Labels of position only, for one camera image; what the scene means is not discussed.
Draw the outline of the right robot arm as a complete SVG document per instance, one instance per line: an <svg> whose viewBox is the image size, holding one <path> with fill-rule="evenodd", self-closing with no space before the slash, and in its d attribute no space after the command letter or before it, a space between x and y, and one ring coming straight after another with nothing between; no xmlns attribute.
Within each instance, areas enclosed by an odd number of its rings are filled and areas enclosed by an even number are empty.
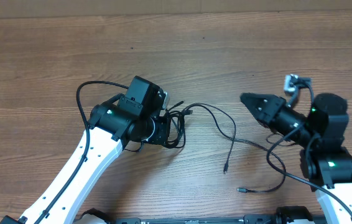
<svg viewBox="0 0 352 224"><path fill-rule="evenodd" d="M352 223L352 155L343 146L347 101L321 93L305 116L276 95L243 93L240 100L259 124L302 146L299 182L315 193L327 223Z"/></svg>

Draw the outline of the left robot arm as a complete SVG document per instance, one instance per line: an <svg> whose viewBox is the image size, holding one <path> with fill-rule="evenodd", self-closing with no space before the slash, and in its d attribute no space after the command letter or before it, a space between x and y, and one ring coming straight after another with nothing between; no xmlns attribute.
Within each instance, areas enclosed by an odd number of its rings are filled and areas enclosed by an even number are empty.
<svg viewBox="0 0 352 224"><path fill-rule="evenodd" d="M125 150L129 142L164 146L169 120L161 116L169 94L158 85L136 76L126 88L83 114L85 130L74 153L45 192L23 214L4 223L109 223L110 219L91 209L77 213L103 172Z"/></svg>

